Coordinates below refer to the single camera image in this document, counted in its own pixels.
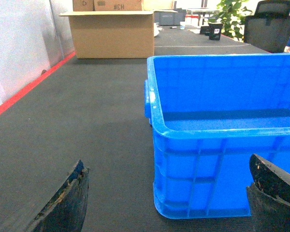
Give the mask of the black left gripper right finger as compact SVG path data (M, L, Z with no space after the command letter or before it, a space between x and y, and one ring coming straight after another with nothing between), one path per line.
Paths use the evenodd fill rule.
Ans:
M290 232L290 174L265 158L252 154L253 178L246 194L255 232Z

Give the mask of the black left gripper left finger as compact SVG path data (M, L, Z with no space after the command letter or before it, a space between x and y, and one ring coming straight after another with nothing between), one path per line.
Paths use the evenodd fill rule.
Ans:
M80 232L87 213L89 168L81 160L38 215L28 232Z

